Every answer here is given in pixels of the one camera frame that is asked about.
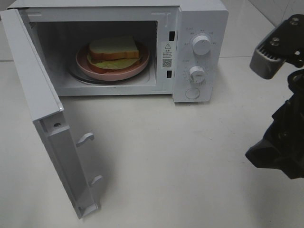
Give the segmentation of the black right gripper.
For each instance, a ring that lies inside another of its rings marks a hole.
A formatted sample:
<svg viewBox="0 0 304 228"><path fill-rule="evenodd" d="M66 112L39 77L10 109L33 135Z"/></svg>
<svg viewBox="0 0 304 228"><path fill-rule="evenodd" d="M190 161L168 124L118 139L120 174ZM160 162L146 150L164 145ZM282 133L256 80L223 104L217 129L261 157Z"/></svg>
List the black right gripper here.
<svg viewBox="0 0 304 228"><path fill-rule="evenodd" d="M245 154L257 168L281 170L290 179L304 177L304 72L288 76L290 99L272 115L262 140Z"/></svg>

